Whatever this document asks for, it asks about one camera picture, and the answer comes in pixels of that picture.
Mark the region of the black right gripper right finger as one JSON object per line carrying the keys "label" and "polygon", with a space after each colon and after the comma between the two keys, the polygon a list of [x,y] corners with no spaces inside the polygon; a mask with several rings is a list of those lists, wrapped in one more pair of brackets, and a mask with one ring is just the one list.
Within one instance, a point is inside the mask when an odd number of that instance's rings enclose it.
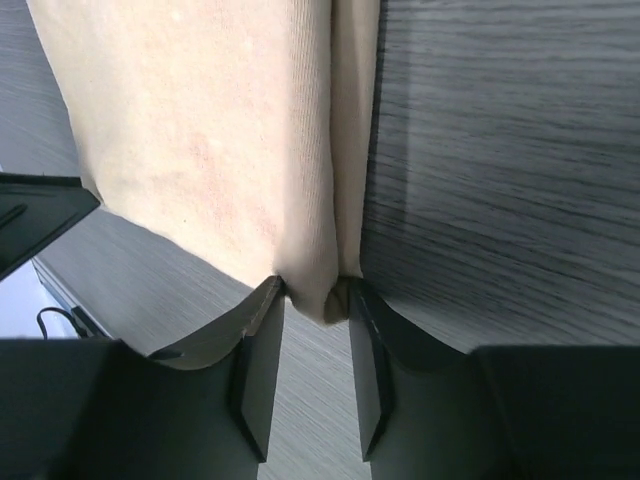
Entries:
{"label": "black right gripper right finger", "polygon": [[635,346],[459,352],[350,287],[361,449],[376,479],[635,479]]}

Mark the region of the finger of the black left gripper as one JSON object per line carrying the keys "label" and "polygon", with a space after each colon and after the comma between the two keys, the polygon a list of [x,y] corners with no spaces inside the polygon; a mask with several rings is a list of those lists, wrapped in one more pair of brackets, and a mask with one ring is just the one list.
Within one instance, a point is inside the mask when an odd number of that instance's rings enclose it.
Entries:
{"label": "finger of the black left gripper", "polygon": [[78,177],[1,174],[1,277],[6,278],[100,206]]}

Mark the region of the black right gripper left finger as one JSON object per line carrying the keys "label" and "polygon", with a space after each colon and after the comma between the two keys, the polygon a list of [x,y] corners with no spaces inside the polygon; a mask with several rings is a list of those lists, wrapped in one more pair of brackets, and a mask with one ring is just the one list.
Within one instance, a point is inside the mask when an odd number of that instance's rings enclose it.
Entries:
{"label": "black right gripper left finger", "polygon": [[144,356],[121,341],[1,343],[5,479],[254,479],[266,460],[284,287]]}

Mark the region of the beige t-shirt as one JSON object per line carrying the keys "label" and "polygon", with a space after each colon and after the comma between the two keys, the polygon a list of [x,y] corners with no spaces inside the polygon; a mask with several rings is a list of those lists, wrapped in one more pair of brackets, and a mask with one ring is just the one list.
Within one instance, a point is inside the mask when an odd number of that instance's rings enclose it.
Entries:
{"label": "beige t-shirt", "polygon": [[377,1],[32,1],[84,186],[248,286],[348,313]]}

